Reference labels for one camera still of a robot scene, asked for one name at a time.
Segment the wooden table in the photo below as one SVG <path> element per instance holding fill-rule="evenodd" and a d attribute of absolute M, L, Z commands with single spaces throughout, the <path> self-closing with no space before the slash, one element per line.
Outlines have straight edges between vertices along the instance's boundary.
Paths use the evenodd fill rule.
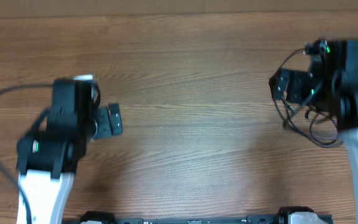
<path fill-rule="evenodd" d="M 0 20 L 0 88 L 96 74 L 124 134 L 91 142 L 65 217 L 238 217 L 307 205 L 354 223 L 346 148 L 281 128 L 268 79 L 318 37 L 358 37 L 358 12 L 261 12 Z M 308 57 L 288 67 L 307 69 Z M 50 104 L 50 90 L 0 97 L 0 158 Z M 0 223 L 17 192 L 0 174 Z"/>

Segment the wood grain surface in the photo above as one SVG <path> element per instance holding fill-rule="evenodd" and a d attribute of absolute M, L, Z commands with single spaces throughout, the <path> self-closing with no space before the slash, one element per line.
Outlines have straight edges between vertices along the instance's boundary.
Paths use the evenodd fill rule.
<path fill-rule="evenodd" d="M 306 205 L 354 223 L 346 148 L 283 130 L 268 79 L 318 37 L 358 37 L 358 12 L 260 12 L 0 20 L 0 88 L 96 74 L 124 134 L 91 142 L 65 217 L 238 217 Z M 307 69 L 299 56 L 287 67 Z M 0 97 L 0 159 L 50 104 L 50 90 Z M 17 192 L 0 174 L 0 223 Z"/>
<path fill-rule="evenodd" d="M 348 10 L 358 10 L 358 0 L 0 0 L 0 19 Z"/>

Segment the black cable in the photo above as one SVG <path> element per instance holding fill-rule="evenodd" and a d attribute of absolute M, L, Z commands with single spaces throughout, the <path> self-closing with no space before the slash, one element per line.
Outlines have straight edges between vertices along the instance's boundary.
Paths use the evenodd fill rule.
<path fill-rule="evenodd" d="M 12 86 L 5 89 L 0 90 L 0 95 L 14 91 L 14 90 L 23 90 L 28 88 L 50 88 L 52 84 L 30 84 L 30 85 L 19 85 L 19 86 Z M 15 189 L 22 195 L 24 205 L 25 205 L 25 212 L 26 212 L 26 219 L 27 224 L 32 224 L 32 216 L 31 216 L 31 209 L 29 199 L 27 198 L 23 188 L 19 185 L 18 181 L 14 178 L 11 172 L 2 164 L 0 161 L 0 171 L 5 175 L 8 181 L 15 187 Z"/>
<path fill-rule="evenodd" d="M 304 52 L 305 52 L 305 49 L 297 49 L 297 50 L 295 50 L 294 52 L 292 52 L 292 53 L 283 61 L 283 63 L 281 63 L 281 65 L 278 67 L 277 70 L 279 70 L 280 68 L 282 68 L 283 65 L 285 65 L 286 62 L 287 62 L 288 60 L 290 60 L 294 55 L 299 54 L 299 53 L 301 53 L 301 52 L 304 53 Z"/>
<path fill-rule="evenodd" d="M 292 52 L 285 60 L 284 62 L 279 66 L 279 68 L 277 70 L 280 70 L 284 65 L 285 63 L 290 59 L 292 58 L 294 55 L 296 54 L 299 54 L 301 52 L 305 52 L 304 49 L 298 49 L 298 50 L 295 50 L 294 52 Z M 292 121 L 292 118 L 295 117 L 295 115 L 297 115 L 299 113 L 299 111 L 304 108 L 306 105 L 309 104 L 309 102 L 313 99 L 313 97 L 315 95 L 317 95 L 317 93 L 320 91 L 320 89 L 322 88 L 322 85 L 323 83 L 320 82 L 317 87 L 315 88 L 314 92 L 313 93 L 310 93 L 309 96 L 299 105 L 299 107 L 297 107 L 296 109 L 293 109 L 286 101 L 286 99 L 282 98 L 282 102 L 285 106 L 285 112 L 287 114 L 287 117 L 285 117 L 285 115 L 281 112 L 280 108 L 278 107 L 278 104 L 277 104 L 277 101 L 276 100 L 273 100 L 274 101 L 274 104 L 275 104 L 275 107 L 276 107 L 276 110 L 278 112 L 278 115 L 281 117 L 281 119 L 283 120 L 283 127 L 284 128 L 289 128 L 291 129 L 292 131 L 294 131 L 295 133 L 298 133 L 304 137 L 306 137 L 307 139 L 309 139 L 311 142 L 315 143 L 317 146 L 319 147 L 338 147 L 340 145 L 342 145 L 344 143 L 343 140 L 338 141 L 337 137 L 336 139 L 330 139 L 331 141 L 329 142 L 324 142 L 322 141 L 322 139 L 319 139 L 317 138 L 314 134 L 313 134 L 313 125 L 315 124 L 316 122 L 316 118 L 317 116 L 319 115 L 319 112 L 317 111 L 317 115 L 312 119 L 311 123 L 310 123 L 310 126 L 309 126 L 309 133 L 306 133 L 302 130 L 300 130 L 296 124 L 294 124 L 294 122 Z M 335 127 L 337 128 L 337 124 L 336 122 L 331 119 L 331 121 L 334 123 Z"/>
<path fill-rule="evenodd" d="M 34 123 L 32 124 L 32 126 L 30 128 L 30 130 L 34 131 L 34 132 L 37 131 L 40 128 L 40 126 L 41 126 L 42 122 L 44 121 L 44 119 L 49 115 L 49 112 L 50 112 L 49 108 L 44 109 L 40 113 L 39 118 L 34 121 Z"/>
<path fill-rule="evenodd" d="M 97 99 L 95 99 L 95 101 L 93 103 L 93 108 L 95 110 L 97 110 L 99 108 L 99 105 L 100 105 L 101 92 L 100 92 L 99 85 L 96 82 L 92 82 L 92 87 L 96 90 L 96 92 L 98 94 Z"/>

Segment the wall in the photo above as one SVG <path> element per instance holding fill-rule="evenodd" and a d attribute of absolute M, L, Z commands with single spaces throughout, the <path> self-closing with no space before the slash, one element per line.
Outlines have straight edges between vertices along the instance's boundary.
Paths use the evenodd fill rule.
<path fill-rule="evenodd" d="M 358 10 L 355 0 L 0 0 L 0 18 Z"/>

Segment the wire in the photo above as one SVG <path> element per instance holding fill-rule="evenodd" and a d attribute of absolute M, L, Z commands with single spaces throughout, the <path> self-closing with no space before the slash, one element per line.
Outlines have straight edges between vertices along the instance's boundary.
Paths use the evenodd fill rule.
<path fill-rule="evenodd" d="M 29 88 L 50 88 L 50 87 L 52 87 L 52 84 L 18 85 L 18 86 L 12 86 L 12 87 L 8 87 L 8 88 L 0 90 L 0 95 L 10 92 L 10 91 L 14 91 L 14 90 L 23 90 L 23 89 L 29 89 Z M 27 224 L 32 224 L 30 203 L 29 203 L 29 199 L 27 198 L 23 188 L 20 186 L 18 181 L 11 174 L 11 172 L 2 164 L 1 161 L 0 161 L 0 171 L 5 175 L 5 177 L 8 179 L 8 181 L 15 187 L 15 189 L 22 195 L 24 205 L 25 205 Z"/>
<path fill-rule="evenodd" d="M 99 108 L 99 105 L 100 105 L 101 92 L 100 92 L 99 85 L 96 82 L 92 83 L 92 87 L 96 90 L 96 92 L 98 94 L 97 99 L 95 99 L 95 101 L 93 103 L 93 109 L 97 110 Z"/>
<path fill-rule="evenodd" d="M 30 130 L 31 131 L 37 131 L 40 128 L 40 126 L 41 126 L 42 122 L 44 121 L 44 119 L 49 115 L 49 112 L 50 112 L 49 108 L 44 109 L 40 113 L 39 118 L 34 121 L 34 123 L 32 124 L 32 126 L 30 128 Z"/>
<path fill-rule="evenodd" d="M 280 70 L 285 63 L 290 60 L 293 56 L 299 54 L 299 53 L 303 53 L 305 54 L 305 50 L 304 49 L 297 49 L 294 52 L 292 52 L 285 60 L 284 62 L 279 66 L 279 68 L 277 69 Z M 294 122 L 292 121 L 292 118 L 295 117 L 295 115 L 297 115 L 299 113 L 299 111 L 304 108 L 306 105 L 309 104 L 309 102 L 319 93 L 319 91 L 321 90 L 323 86 L 323 82 L 320 82 L 316 88 L 314 89 L 314 93 L 310 93 L 309 96 L 299 105 L 299 107 L 297 107 L 296 109 L 293 109 L 292 106 L 290 106 L 287 103 L 287 100 L 284 98 L 284 96 L 282 97 L 282 102 L 285 106 L 285 112 L 286 112 L 286 116 L 281 112 L 280 108 L 278 107 L 277 101 L 273 100 L 274 105 L 276 107 L 276 110 L 278 112 L 278 115 L 281 117 L 281 119 L 283 120 L 283 127 L 285 128 L 289 128 L 291 129 L 293 132 L 298 133 L 304 137 L 306 137 L 307 139 L 309 139 L 311 142 L 313 142 L 314 144 L 316 144 L 319 147 L 338 147 L 340 145 L 342 145 L 344 143 L 343 140 L 340 140 L 338 142 L 338 133 L 336 138 L 332 138 L 332 139 L 328 139 L 329 142 L 324 142 L 327 141 L 327 139 L 320 139 L 317 138 L 314 134 L 313 134 L 313 125 L 315 124 L 317 117 L 320 115 L 319 111 L 314 110 L 315 112 L 317 112 L 317 115 L 312 119 L 310 126 L 309 126 L 309 133 L 306 133 L 304 131 L 302 131 L 301 129 L 298 128 L 298 126 L 296 124 L 294 124 Z M 337 124 L 333 119 L 330 119 L 336 129 L 337 129 Z"/>
<path fill-rule="evenodd" d="M 282 68 L 283 65 L 285 65 L 286 62 L 287 62 L 288 60 L 290 60 L 293 56 L 295 56 L 295 55 L 297 55 L 297 54 L 300 54 L 300 53 L 305 54 L 305 49 L 297 49 L 297 50 L 295 50 L 294 52 L 292 52 L 292 53 L 283 61 L 283 63 L 281 63 L 281 65 L 278 67 L 277 70 L 279 70 L 280 68 Z"/>

